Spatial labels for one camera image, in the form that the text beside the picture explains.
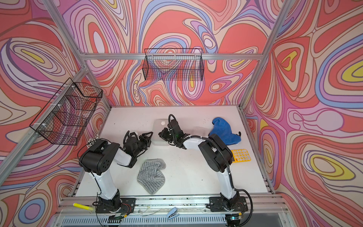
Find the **blue microfiber cloth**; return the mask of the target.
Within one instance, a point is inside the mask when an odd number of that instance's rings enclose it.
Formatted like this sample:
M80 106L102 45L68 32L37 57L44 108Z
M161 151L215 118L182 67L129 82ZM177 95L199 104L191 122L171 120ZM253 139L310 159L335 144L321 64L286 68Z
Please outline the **blue microfiber cloth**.
M209 136L216 134L226 145L234 145L241 142L241 133L234 134L230 124L221 117L216 117L212 121L213 129Z

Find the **small clear box base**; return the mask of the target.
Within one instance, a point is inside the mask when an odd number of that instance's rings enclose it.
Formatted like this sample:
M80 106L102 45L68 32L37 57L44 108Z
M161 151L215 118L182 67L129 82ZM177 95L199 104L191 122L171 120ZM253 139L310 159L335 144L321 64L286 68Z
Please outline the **small clear box base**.
M204 127L194 127L192 129L191 135L197 135L201 137L207 137L209 135L210 130Z

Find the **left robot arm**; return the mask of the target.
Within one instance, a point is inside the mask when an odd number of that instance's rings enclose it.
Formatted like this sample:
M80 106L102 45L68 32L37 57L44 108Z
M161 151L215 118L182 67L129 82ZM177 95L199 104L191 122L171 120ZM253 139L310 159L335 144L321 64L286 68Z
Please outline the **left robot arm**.
M111 164L133 168L138 158L150 147L152 136L153 132L138 135L128 131L122 144L99 137L87 142L88 149L78 156L78 161L84 171L95 179L100 201L112 202L120 197L111 176Z

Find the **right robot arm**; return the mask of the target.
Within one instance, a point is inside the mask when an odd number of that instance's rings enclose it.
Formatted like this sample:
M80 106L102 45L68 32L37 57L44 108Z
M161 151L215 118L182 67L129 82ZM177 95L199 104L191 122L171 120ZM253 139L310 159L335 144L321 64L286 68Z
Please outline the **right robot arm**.
M182 149L199 150L208 166L215 172L220 182L221 197L231 201L237 197L232 183L230 166L234 161L233 154L222 139L211 134L207 137L184 133L177 120L173 119L159 134L159 137L172 146Z

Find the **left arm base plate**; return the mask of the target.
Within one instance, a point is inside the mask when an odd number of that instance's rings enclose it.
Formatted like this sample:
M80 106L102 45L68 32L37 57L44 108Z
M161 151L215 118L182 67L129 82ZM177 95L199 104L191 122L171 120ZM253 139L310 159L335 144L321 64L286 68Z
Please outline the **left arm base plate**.
M119 200L105 200L100 197L95 206L96 214L123 213L130 214L134 212L136 198L120 198Z

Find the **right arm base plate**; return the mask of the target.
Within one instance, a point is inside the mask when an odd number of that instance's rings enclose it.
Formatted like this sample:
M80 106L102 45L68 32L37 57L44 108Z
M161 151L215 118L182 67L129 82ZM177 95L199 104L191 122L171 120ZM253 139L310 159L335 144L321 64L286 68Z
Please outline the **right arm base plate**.
M241 212L245 213L249 210L245 197L237 199L225 199L222 196L210 197L209 203L206 205L211 212Z

